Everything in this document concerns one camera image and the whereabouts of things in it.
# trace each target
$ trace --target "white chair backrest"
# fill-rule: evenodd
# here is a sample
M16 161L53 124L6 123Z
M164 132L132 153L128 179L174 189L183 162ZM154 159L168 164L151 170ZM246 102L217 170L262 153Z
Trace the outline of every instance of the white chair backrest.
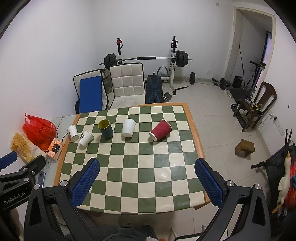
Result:
M101 76L101 71L93 70L93 71L85 72L85 73L74 76L73 81L74 81L74 85L75 85L78 97L80 96L80 86L79 86L80 80L95 77L95 76ZM102 102L104 103L103 109L105 109L107 107L108 97L103 85L103 80L102 80Z
M110 68L114 97L145 94L142 63L115 65Z

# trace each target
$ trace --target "silver bolt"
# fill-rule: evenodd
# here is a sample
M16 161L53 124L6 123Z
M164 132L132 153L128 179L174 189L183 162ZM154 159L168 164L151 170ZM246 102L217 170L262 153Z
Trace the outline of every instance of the silver bolt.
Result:
M37 189L40 188L40 185L39 185L39 184L35 184L33 188L34 188L35 190L37 190Z
M234 186L234 182L233 181L227 181L226 184L230 187L233 187Z
M68 181L61 181L61 183L60 183L60 185L61 185L62 187L67 186L67 184L68 184Z
M260 190L261 189L261 186L259 184L255 184L255 188Z

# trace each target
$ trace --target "white paper cup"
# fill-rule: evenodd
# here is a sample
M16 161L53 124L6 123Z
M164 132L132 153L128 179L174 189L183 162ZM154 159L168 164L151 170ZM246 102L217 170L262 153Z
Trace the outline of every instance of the white paper cup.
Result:
M90 134L88 131L85 131L81 136L79 143L86 147L93 138L94 136L92 134Z
M68 132L70 133L71 140L77 141L79 139L77 128L75 125L71 125L68 127Z
M122 135L124 137L132 137L135 131L136 122L133 119L126 119L123 122Z

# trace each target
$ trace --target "checkered tablecloth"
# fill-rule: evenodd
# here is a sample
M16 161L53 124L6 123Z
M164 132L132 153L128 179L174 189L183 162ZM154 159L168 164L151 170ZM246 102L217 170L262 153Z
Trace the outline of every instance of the checkered tablecloth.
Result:
M123 121L136 121L131 138L121 135ZM98 123L108 119L114 130L105 139ZM162 119L172 132L153 142L149 132ZM114 214L161 213L204 204L204 192L194 172L198 158L182 106L144 106L103 110L80 115L77 130L92 133L87 148L70 142L60 181L69 180L91 157L100 172L79 208Z

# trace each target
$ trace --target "red plastic bag on wall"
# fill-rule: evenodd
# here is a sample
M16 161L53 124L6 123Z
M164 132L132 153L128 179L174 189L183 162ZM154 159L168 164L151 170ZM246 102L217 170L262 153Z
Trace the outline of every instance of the red plastic bag on wall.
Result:
M55 125L48 120L36 116L29 116L27 113L25 116L25 124L22 126L22 130L34 145L46 152L51 142L56 137L57 129Z

